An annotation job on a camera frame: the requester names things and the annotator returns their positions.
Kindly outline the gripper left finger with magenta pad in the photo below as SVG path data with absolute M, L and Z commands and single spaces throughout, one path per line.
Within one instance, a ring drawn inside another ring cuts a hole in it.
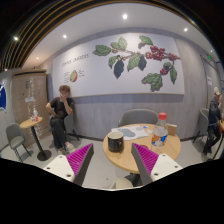
M 58 155 L 44 170 L 81 186 L 93 154 L 94 147 L 88 144 L 67 156 Z

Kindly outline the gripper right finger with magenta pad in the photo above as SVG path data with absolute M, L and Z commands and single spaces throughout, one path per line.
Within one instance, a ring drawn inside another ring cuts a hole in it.
M 141 181 L 144 185 L 182 169 L 182 167 L 167 154 L 162 153 L 158 155 L 136 143 L 132 144 L 131 153 L 135 159 Z

